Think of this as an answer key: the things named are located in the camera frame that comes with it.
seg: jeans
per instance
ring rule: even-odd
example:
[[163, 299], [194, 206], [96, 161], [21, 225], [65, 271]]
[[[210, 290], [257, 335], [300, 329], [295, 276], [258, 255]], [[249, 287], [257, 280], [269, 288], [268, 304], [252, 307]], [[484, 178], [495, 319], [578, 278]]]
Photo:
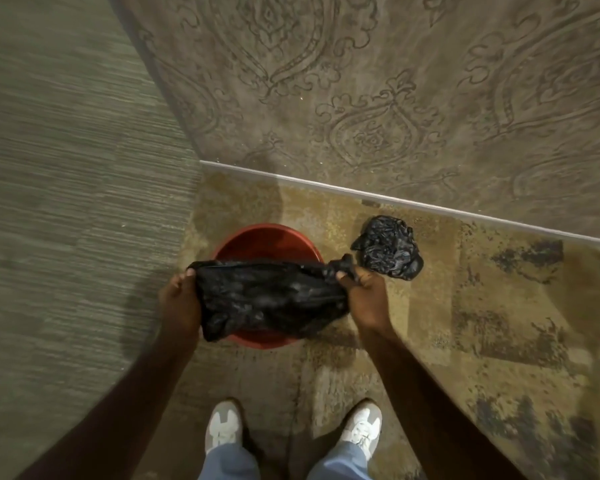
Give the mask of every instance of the jeans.
[[[260, 471], [251, 453], [229, 443], [208, 453], [198, 480], [260, 480]], [[359, 446], [338, 442], [316, 463], [307, 480], [370, 480], [367, 459]]]

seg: red bucket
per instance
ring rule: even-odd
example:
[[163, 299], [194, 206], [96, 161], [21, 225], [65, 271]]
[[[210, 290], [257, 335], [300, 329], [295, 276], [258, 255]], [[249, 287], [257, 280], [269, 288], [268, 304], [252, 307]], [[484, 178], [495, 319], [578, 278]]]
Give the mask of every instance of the red bucket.
[[[243, 227], [225, 239], [212, 258], [324, 262], [307, 236], [291, 227], [269, 223]], [[275, 349], [297, 340], [274, 331], [239, 331], [227, 338], [254, 349]]]

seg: black plastic bag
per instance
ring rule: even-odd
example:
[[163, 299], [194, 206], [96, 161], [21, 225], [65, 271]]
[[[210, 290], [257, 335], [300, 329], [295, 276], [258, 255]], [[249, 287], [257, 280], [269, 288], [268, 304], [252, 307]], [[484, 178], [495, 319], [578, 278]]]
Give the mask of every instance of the black plastic bag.
[[362, 266], [391, 278], [410, 281], [424, 266], [413, 229], [396, 217], [371, 218], [351, 249], [360, 251]]
[[336, 279], [357, 279], [350, 254], [328, 264], [273, 261], [197, 261], [202, 333], [215, 342], [238, 330], [273, 330], [289, 337], [316, 334], [349, 313]]

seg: foot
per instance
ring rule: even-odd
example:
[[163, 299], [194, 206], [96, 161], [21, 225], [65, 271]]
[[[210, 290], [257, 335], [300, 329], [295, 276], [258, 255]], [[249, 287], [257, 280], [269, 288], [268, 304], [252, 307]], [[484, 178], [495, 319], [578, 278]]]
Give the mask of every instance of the foot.
[[380, 428], [382, 411], [371, 399], [365, 399], [351, 412], [340, 441], [358, 445], [369, 461], [378, 446]]
[[229, 443], [242, 444], [242, 415], [238, 402], [233, 399], [218, 403], [211, 412], [205, 451], [208, 454], [213, 448]]

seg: hand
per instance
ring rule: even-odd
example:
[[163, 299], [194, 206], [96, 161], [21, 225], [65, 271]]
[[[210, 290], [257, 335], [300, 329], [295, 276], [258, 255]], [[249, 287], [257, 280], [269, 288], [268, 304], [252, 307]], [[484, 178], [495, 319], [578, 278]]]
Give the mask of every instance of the hand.
[[174, 275], [159, 291], [162, 328], [159, 341], [172, 352], [193, 352], [200, 329], [200, 302], [193, 269]]
[[384, 278], [360, 266], [356, 266], [356, 274], [360, 278], [360, 284], [356, 284], [342, 271], [337, 273], [337, 277], [347, 290], [349, 309], [358, 329], [392, 330]]

